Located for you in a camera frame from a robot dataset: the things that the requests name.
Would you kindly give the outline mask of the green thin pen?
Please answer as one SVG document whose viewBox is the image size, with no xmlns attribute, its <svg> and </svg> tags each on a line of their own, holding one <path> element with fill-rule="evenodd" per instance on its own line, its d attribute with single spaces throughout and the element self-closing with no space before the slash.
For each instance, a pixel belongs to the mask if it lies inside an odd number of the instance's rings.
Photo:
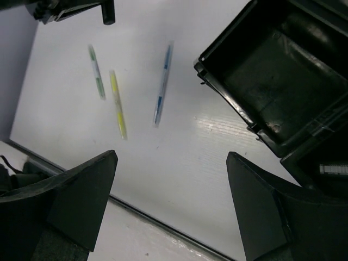
<svg viewBox="0 0 348 261">
<path fill-rule="evenodd" d="M 104 86 L 103 86 L 103 82 L 102 82 L 102 77 L 100 74 L 100 69 L 98 67 L 98 63 L 97 63 L 97 59 L 96 59 L 96 55 L 95 55 L 95 51 L 92 45 L 88 45 L 88 51 L 89 51 L 89 56 L 90 56 L 90 60 L 91 60 L 91 64 L 92 64 L 92 69 L 94 72 L 94 78 L 96 81 L 96 85 L 97 85 L 97 90 L 99 93 L 99 96 L 102 100 L 105 100 L 105 90 L 104 90 Z"/>
</svg>

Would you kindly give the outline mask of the yellow thin pen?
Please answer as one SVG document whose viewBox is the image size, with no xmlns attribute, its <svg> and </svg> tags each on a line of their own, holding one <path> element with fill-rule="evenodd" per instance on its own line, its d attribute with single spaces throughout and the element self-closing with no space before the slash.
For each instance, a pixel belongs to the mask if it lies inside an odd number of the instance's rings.
<svg viewBox="0 0 348 261">
<path fill-rule="evenodd" d="M 114 102 L 115 102 L 115 106 L 116 106 L 117 122 L 119 125 L 120 135 L 121 135 L 121 138 L 123 140 L 126 140 L 127 139 L 126 124 L 125 124 L 124 115 L 123 115 L 123 111 L 122 111 L 119 87 L 117 84 L 115 71 L 110 70 L 109 76 L 110 76 L 110 83 L 111 83 L 113 98 L 114 98 Z"/>
</svg>

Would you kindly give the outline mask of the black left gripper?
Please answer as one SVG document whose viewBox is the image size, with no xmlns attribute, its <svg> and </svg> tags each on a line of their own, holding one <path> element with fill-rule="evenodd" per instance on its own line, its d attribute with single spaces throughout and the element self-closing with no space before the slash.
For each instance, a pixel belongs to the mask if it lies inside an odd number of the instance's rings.
<svg viewBox="0 0 348 261">
<path fill-rule="evenodd" d="M 114 0 L 102 1 L 70 1 L 70 0 L 1 0 L 1 11 L 25 6 L 29 14 L 43 24 L 60 21 L 77 15 L 88 9 L 101 6 L 104 25 L 115 23 Z"/>
</svg>

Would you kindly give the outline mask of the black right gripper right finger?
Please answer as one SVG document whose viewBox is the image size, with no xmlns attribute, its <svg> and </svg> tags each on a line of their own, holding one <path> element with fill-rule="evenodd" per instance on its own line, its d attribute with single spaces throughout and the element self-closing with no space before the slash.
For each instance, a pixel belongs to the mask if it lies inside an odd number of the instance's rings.
<svg viewBox="0 0 348 261">
<path fill-rule="evenodd" d="M 347 260 L 347 201 L 299 187 L 236 152 L 226 160 L 247 260 Z"/>
</svg>

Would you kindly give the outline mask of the blue thin pen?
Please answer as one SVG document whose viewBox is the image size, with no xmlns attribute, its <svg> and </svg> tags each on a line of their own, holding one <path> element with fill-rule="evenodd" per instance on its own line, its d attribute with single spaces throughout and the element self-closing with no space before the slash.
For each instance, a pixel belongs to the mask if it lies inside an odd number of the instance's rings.
<svg viewBox="0 0 348 261">
<path fill-rule="evenodd" d="M 167 50 L 166 50 L 166 54 L 165 54 L 163 75 L 162 75 L 161 85 L 159 88 L 158 97 L 157 97 L 157 101 L 156 101 L 156 108 L 154 111 L 153 126 L 155 128 L 159 127 L 160 120 L 161 120 L 164 98 L 165 98 L 165 94 L 166 94 L 166 88 L 167 88 L 167 83 L 168 83 L 168 78 L 169 78 L 169 73 L 170 73 L 173 47 L 174 47 L 174 41 L 170 41 L 168 44 Z"/>
</svg>

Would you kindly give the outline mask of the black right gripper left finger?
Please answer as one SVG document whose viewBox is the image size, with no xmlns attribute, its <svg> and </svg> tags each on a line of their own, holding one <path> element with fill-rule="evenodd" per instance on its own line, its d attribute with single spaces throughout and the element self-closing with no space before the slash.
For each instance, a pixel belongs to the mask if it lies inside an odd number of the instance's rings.
<svg viewBox="0 0 348 261">
<path fill-rule="evenodd" d="M 117 167 L 108 150 L 1 195 L 1 260 L 87 260 Z"/>
</svg>

